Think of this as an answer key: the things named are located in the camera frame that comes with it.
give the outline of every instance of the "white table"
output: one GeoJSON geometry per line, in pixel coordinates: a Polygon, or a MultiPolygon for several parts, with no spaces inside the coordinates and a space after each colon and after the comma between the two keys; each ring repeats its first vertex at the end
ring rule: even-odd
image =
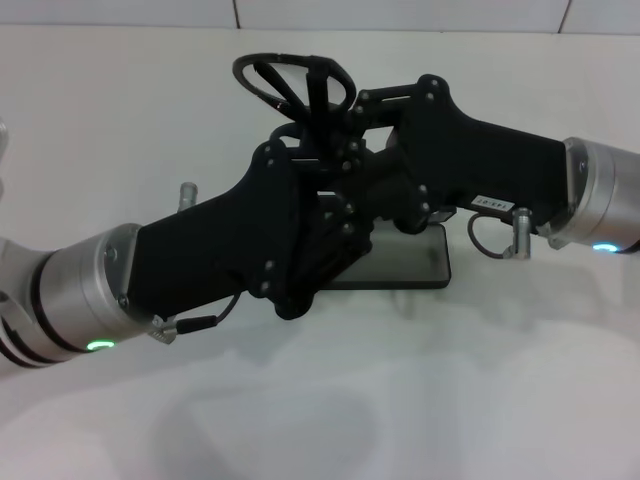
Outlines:
{"type": "MultiPolygon", "coordinates": [[[[0,235],[34,248],[166,216],[182,181],[233,186],[284,122],[235,83],[249,52],[333,57],[359,88],[438,74],[477,118],[640,151],[640,38],[2,27],[0,45],[0,235]]],[[[638,478],[637,259],[536,239],[496,262],[467,218],[445,290],[321,294],[295,322],[245,295],[170,347],[3,381],[0,478],[638,478]]]]}

